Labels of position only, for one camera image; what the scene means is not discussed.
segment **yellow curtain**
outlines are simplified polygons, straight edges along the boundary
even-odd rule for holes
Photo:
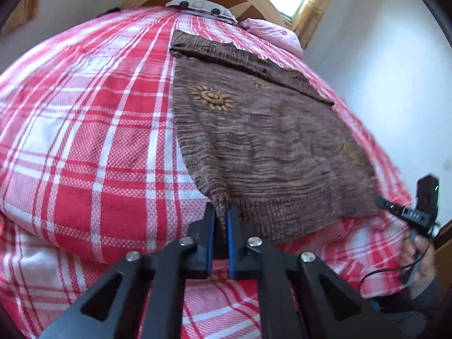
[[[306,48],[331,0],[305,0],[294,18],[292,30],[297,34],[301,47]]]
[[[33,20],[37,16],[38,10],[39,0],[21,0],[1,29],[0,34],[4,36]]]

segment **black cable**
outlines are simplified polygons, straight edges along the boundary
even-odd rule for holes
[[[403,269],[410,268],[410,267],[412,267],[413,265],[417,264],[417,263],[418,263],[419,261],[421,261],[422,258],[425,256],[425,254],[426,254],[427,251],[429,250],[429,248],[430,248],[430,246],[432,245],[432,243],[433,243],[433,237],[431,237],[431,238],[429,239],[429,245],[427,246],[427,248],[426,248],[425,251],[423,252],[422,256],[421,256],[420,258],[418,258],[416,261],[414,261],[414,262],[412,262],[412,263],[410,263],[410,264],[408,264],[408,265],[398,266],[398,267],[396,267],[396,268],[378,269],[378,270],[371,271],[369,274],[366,274],[366,275],[361,279],[361,281],[359,282],[358,292],[361,294],[361,287],[362,287],[362,284],[363,284],[364,281],[365,281],[368,277],[370,277],[371,275],[374,275],[374,274],[377,274],[377,273],[384,273],[385,271],[403,270]]]

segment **hand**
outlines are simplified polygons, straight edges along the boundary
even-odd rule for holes
[[[425,282],[433,280],[436,275],[435,267],[435,248],[433,244],[429,246],[429,240],[421,235],[417,235],[413,241],[410,239],[410,232],[405,234],[405,239],[402,242],[402,251],[399,257],[399,265],[404,266],[414,262],[416,252],[424,253],[424,257],[419,261],[419,269],[414,274],[413,286],[421,285]]]

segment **folded brown sweater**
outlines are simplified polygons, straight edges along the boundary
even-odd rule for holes
[[[180,149],[223,238],[231,202],[273,242],[378,212],[372,165],[302,73],[181,31],[171,53]]]

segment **plaid bedspread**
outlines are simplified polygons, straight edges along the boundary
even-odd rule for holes
[[[161,249],[203,217],[173,131],[175,29],[301,71],[349,126],[381,194],[411,204],[399,171],[325,81],[301,60],[244,30],[153,7],[89,21],[36,46],[0,76],[0,302],[36,338],[129,250]],[[354,287],[394,267],[404,225],[381,213],[344,219],[281,248],[312,250]],[[397,273],[366,280],[366,297],[401,289]],[[255,282],[190,281],[182,336],[255,338]]]

